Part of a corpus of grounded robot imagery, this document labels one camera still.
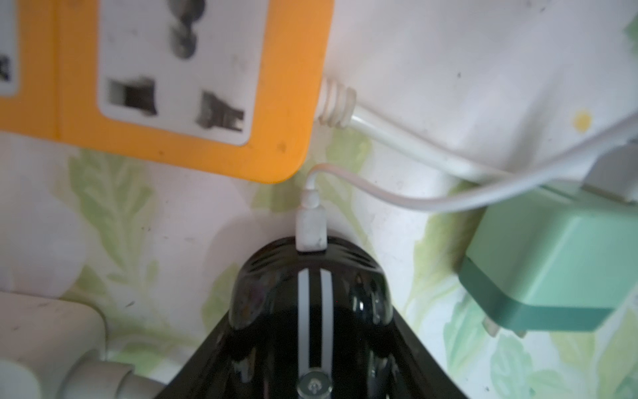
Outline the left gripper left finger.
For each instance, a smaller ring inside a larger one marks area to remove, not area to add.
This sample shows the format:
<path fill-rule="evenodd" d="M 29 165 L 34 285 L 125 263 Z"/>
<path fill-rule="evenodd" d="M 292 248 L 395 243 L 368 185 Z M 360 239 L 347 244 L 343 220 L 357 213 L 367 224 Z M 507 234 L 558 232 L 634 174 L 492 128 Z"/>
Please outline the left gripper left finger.
<path fill-rule="evenodd" d="M 231 363 L 230 331 L 229 315 L 225 314 L 156 398 L 226 398 Z"/>

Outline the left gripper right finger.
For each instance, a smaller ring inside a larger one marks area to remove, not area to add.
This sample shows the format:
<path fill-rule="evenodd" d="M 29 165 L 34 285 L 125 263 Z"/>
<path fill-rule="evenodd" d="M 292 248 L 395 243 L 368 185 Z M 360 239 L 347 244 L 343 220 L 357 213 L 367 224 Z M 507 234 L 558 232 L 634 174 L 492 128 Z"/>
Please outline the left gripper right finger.
<path fill-rule="evenodd" d="M 396 310 L 391 336 L 391 398 L 466 398 Z"/>

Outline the white power strip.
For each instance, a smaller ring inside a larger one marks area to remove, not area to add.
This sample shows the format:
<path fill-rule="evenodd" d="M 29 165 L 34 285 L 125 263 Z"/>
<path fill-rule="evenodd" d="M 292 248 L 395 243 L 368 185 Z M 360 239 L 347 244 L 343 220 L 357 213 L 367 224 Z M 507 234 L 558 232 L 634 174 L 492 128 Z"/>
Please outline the white power strip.
<path fill-rule="evenodd" d="M 105 350 L 106 325 L 91 307 L 1 293 L 2 398 L 59 398 L 77 364 Z"/>

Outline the green adapter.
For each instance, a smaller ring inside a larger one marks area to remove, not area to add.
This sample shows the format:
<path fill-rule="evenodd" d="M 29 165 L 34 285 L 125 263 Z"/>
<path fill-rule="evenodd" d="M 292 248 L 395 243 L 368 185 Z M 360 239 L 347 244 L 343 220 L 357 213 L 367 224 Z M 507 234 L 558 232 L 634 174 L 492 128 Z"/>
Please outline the green adapter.
<path fill-rule="evenodd" d="M 554 184 L 488 206 L 459 278 L 503 329 L 590 332 L 637 283 L 637 207 Z"/>

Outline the orange power strip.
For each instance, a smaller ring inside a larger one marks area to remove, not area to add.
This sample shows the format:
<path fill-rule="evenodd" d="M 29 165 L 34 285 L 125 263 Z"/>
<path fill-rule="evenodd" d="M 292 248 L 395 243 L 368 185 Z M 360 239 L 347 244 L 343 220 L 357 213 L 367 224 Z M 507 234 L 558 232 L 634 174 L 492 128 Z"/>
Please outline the orange power strip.
<path fill-rule="evenodd" d="M 1 129 L 260 183 L 297 172 L 331 1 L 4 1 Z"/>

